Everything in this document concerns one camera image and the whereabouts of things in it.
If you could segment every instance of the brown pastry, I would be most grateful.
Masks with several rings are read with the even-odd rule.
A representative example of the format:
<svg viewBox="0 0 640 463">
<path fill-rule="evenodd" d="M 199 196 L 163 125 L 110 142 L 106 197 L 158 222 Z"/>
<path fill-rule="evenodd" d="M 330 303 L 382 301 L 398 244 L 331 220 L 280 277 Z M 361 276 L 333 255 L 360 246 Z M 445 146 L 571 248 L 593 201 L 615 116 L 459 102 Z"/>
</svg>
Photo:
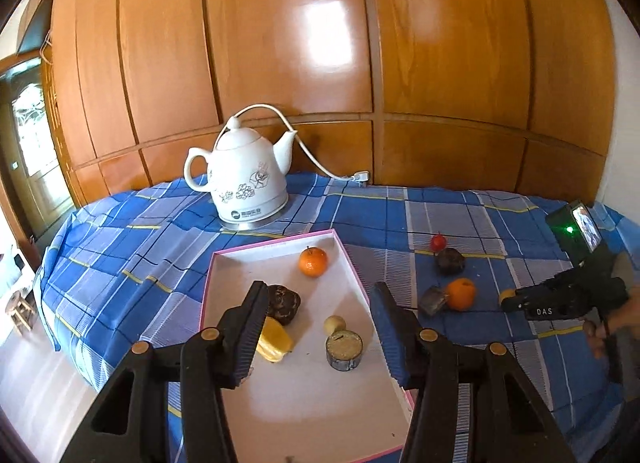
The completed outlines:
<svg viewBox="0 0 640 463">
<path fill-rule="evenodd" d="M 465 258 L 455 248 L 447 247 L 436 254 L 436 266 L 442 275 L 458 275 L 465 269 Z"/>
<path fill-rule="evenodd" d="M 269 286 L 267 316 L 273 317 L 280 324 L 286 326 L 296 316 L 300 302 L 300 296 L 295 291 L 281 284 L 271 284 Z"/>
</svg>

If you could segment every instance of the window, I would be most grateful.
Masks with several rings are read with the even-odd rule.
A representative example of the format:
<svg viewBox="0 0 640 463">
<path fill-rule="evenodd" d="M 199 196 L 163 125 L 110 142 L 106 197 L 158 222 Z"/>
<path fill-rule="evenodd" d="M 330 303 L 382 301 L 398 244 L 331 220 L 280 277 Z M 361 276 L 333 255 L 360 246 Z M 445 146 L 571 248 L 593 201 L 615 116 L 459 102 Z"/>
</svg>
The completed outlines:
<svg viewBox="0 0 640 463">
<path fill-rule="evenodd" d="M 57 160 L 44 108 L 42 86 L 29 84 L 12 104 L 27 174 L 33 176 Z"/>
</svg>

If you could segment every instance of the blue plaid bedsheet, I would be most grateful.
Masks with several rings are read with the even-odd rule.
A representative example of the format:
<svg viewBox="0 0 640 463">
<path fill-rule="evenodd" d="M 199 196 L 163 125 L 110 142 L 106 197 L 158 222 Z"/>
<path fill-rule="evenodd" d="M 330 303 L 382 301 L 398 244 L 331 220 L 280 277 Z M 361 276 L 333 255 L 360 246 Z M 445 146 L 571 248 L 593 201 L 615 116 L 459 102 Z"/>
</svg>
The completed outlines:
<svg viewBox="0 0 640 463">
<path fill-rule="evenodd" d="M 495 191 L 361 188 L 315 174 L 289 175 L 287 188 L 285 215 L 251 233 L 222 230 L 210 195 L 192 191 L 184 180 L 118 194 L 73 213 L 34 283 L 56 350 L 100 390 L 133 342 L 171 345 L 198 330 L 214 251 L 329 228 L 345 244 L 365 287 L 386 281 L 398 303 L 416 309 L 422 292 L 450 280 L 436 273 L 430 251 L 431 236 L 440 232 L 466 256 L 464 276 L 475 281 L 478 294 L 468 312 L 421 316 L 423 326 L 464 345 L 507 345 L 581 461 L 606 441 L 622 392 L 591 356 L 580 322 L 528 322 L 498 309 L 500 291 L 539 283 L 570 266 L 545 224 L 561 202 Z M 595 214 L 612 249 L 624 248 L 622 216 L 602 206 Z M 461 387 L 460 400 L 464 409 L 468 389 Z M 184 455 L 177 384 L 170 385 L 169 401 L 178 461 Z M 456 459 L 462 461 L 468 421 L 462 419 L 458 431 Z M 380 461 L 398 461 L 398 454 Z"/>
</svg>

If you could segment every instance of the door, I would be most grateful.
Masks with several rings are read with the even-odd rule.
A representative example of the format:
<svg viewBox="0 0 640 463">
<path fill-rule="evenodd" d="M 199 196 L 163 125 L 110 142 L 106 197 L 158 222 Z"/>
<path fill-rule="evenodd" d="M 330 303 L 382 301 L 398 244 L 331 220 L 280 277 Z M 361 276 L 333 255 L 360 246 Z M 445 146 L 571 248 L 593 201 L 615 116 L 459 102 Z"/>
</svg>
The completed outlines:
<svg viewBox="0 0 640 463">
<path fill-rule="evenodd" d="M 0 145 L 15 192 L 38 238 L 73 202 L 51 139 L 40 60 L 20 66 L 0 81 Z"/>
</svg>

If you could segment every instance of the small yellow fruit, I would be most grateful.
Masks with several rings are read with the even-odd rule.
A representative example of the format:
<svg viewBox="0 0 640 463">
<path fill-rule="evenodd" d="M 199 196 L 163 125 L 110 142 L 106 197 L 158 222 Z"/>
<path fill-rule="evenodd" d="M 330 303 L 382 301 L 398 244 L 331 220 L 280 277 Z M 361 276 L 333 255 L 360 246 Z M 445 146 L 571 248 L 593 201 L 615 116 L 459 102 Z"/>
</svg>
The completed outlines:
<svg viewBox="0 0 640 463">
<path fill-rule="evenodd" d="M 276 319 L 267 317 L 255 348 L 270 362 L 280 362 L 284 355 L 293 351 L 293 340 Z"/>
<path fill-rule="evenodd" d="M 324 321 L 324 332 L 329 335 L 333 335 L 336 331 L 342 331 L 347 329 L 347 323 L 339 315 L 332 315 L 327 317 Z"/>
<path fill-rule="evenodd" d="M 504 299 L 510 299 L 511 297 L 516 296 L 516 291 L 514 289 L 505 289 L 500 292 L 500 296 L 498 296 L 498 304 L 502 304 Z"/>
</svg>

